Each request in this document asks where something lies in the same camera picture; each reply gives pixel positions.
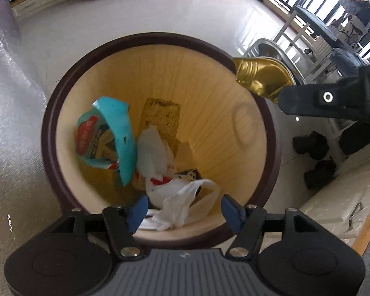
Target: black shoe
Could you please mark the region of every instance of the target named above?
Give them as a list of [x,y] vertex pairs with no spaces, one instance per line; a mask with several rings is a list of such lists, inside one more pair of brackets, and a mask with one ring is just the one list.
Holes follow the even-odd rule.
[[296,153],[302,155],[308,152],[314,160],[323,159],[329,151],[328,140],[316,131],[308,136],[293,137],[292,142]]
[[304,182],[307,189],[322,189],[322,187],[333,181],[335,172],[336,164],[332,158],[330,158],[330,160],[319,161],[314,170],[304,173]]

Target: cabinet handle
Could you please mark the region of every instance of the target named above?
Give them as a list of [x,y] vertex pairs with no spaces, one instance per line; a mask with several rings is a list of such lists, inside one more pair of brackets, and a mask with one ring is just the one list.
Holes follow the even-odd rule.
[[348,219],[348,226],[350,227],[350,229],[353,228],[353,224],[352,224],[352,219],[357,211],[357,209],[360,209],[360,210],[363,210],[363,203],[357,203],[355,208],[353,209],[352,213],[350,214],[350,217]]

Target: grey ribbed panel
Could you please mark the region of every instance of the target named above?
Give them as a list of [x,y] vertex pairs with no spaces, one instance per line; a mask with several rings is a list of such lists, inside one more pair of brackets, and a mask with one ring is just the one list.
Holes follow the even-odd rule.
[[152,250],[138,262],[119,266],[94,296],[277,296],[242,262],[219,249]]

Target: red logo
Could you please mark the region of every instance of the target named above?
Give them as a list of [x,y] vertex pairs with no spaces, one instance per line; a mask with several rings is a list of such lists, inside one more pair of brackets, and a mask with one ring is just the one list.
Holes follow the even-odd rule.
[[91,115],[90,118],[81,123],[77,131],[77,154],[83,156],[88,150],[90,141],[93,136],[93,131],[95,128],[95,123],[99,118],[95,115]]

